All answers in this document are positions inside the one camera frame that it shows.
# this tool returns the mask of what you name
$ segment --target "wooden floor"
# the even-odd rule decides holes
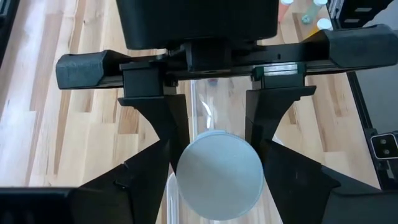
[[[281,22],[277,37],[262,44],[298,42],[313,26],[300,16],[308,6],[296,0]],[[326,9],[320,16],[327,17]],[[126,50],[113,0],[21,0],[6,56],[0,70],[0,185],[79,186],[110,170],[157,140],[150,124],[133,108],[116,99],[121,90],[60,91],[55,64],[63,54],[113,49],[131,56],[162,50]],[[358,113],[345,74],[308,77],[318,86],[302,98],[277,130],[284,144],[332,169],[378,187]],[[215,90],[219,123],[242,135],[244,90],[248,79],[226,79]],[[190,102],[190,83],[180,92]],[[251,223],[278,223],[275,205],[265,192],[246,216]],[[196,223],[182,212],[183,223]],[[158,223],[166,222],[165,203]]]

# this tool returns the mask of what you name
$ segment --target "small bottle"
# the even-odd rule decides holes
[[[278,10],[278,22],[284,19],[284,16],[289,8],[289,6],[293,3],[293,0],[280,0],[279,1],[279,10]]]
[[[327,30],[333,29],[329,19],[325,19],[325,18],[320,19],[317,22],[317,25],[311,31],[310,35],[308,35],[308,36],[310,37],[310,36],[314,35],[315,33],[317,33],[318,31],[323,30],[323,29],[327,29]]]
[[[328,0],[313,0],[312,5],[301,18],[304,24],[310,24],[318,15],[319,10],[328,3]]]

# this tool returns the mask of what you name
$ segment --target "clear plastic bottle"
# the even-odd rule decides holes
[[[293,3],[293,0],[280,0],[278,9],[278,22],[284,19],[284,16],[289,9],[289,6]]]
[[[328,0],[313,0],[310,8],[308,8],[307,12],[301,18],[304,24],[311,24],[314,19],[317,17],[319,10],[328,3]]]

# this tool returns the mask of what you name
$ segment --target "black equipment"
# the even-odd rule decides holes
[[[0,0],[0,65],[6,53],[18,5],[19,0]]]
[[[130,49],[166,47],[132,58],[111,50],[64,55],[63,90],[124,88],[159,141],[77,189],[1,189],[3,220],[29,223],[155,223],[168,176],[189,144],[179,80],[251,76],[246,141],[258,153],[285,224],[393,223],[397,192],[383,192],[335,172],[271,139],[284,113],[314,94],[306,75],[395,65],[398,36],[387,26],[322,30],[297,44],[258,46],[276,35],[277,0],[117,0]]]

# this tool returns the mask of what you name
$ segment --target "wooden table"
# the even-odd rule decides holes
[[[294,2],[278,35],[262,44],[306,38],[312,26],[303,26],[300,16],[308,5],[306,0]],[[320,16],[328,16],[325,8]],[[103,49],[131,56],[163,52],[126,50],[113,0],[21,1],[0,70],[0,185],[79,186],[157,140],[143,116],[116,102],[122,90],[58,89],[55,64],[61,55]],[[291,149],[378,187],[346,75],[306,81],[318,86],[317,92],[289,109],[278,137]],[[179,88],[190,99],[189,82]],[[229,88],[234,98],[246,87],[237,83]],[[260,203],[250,222],[277,223],[268,192]],[[165,219],[163,203],[158,223]]]

